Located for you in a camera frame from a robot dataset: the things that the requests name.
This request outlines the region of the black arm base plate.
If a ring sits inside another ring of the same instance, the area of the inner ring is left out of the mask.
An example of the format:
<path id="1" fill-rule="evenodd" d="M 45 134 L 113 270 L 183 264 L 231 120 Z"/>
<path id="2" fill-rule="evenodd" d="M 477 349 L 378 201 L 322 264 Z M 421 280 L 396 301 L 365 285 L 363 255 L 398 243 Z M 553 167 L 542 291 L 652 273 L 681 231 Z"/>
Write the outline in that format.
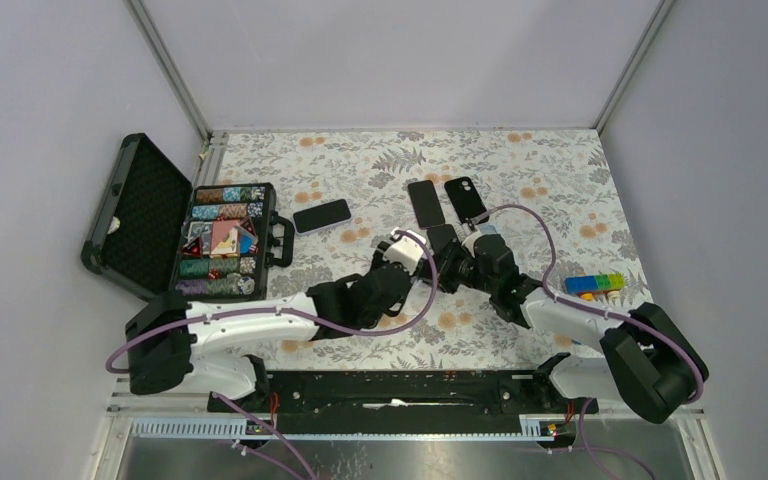
<path id="1" fill-rule="evenodd" d="M 285 435 L 537 437 L 597 403 L 536 370 L 273 371 L 235 406 Z"/>

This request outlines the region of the black phone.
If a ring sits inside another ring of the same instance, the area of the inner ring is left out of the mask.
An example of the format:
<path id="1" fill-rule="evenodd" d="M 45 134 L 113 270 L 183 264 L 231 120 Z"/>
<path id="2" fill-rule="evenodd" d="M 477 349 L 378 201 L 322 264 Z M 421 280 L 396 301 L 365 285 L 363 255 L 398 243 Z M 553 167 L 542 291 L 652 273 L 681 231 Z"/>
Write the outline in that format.
<path id="1" fill-rule="evenodd" d="M 418 226 L 425 230 L 446 223 L 444 213 L 435 189 L 430 180 L 413 182 L 407 185 L 407 192 Z"/>

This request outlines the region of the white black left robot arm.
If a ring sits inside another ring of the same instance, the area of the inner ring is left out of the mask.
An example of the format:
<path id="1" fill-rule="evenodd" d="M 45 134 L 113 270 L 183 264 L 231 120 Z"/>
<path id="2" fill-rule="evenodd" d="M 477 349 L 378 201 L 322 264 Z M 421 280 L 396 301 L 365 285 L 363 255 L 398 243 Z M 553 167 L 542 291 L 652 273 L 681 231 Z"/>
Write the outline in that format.
<path id="1" fill-rule="evenodd" d="M 247 354 L 228 359 L 232 347 L 277 341 L 316 341 L 382 335 L 377 325 L 395 316 L 424 274 L 433 285 L 438 269 L 424 239 L 399 231 L 379 245 L 367 273 L 315 285 L 305 292 L 241 303 L 190 301 L 177 291 L 151 300 L 125 327 L 126 342 L 107 360 L 138 396 L 175 389 L 223 394 L 256 411 L 269 401 L 261 361 Z"/>

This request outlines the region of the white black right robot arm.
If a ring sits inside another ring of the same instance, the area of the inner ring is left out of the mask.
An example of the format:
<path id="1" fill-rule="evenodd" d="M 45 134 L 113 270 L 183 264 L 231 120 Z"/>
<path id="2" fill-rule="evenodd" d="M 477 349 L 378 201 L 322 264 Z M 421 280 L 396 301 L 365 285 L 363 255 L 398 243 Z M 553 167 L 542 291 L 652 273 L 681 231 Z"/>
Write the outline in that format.
<path id="1" fill-rule="evenodd" d="M 453 233 L 431 237 L 438 287 L 464 287 L 487 295 L 502 320 L 525 329 L 569 337 L 597 352 L 597 358 L 558 354 L 544 362 L 533 386 L 535 402 L 557 412 L 572 399 L 623 402 L 654 424 L 694 401 L 709 377 L 707 365 L 670 316 L 644 302 L 627 313 L 611 311 L 546 291 L 520 271 L 498 234 L 473 233 L 465 242 Z"/>

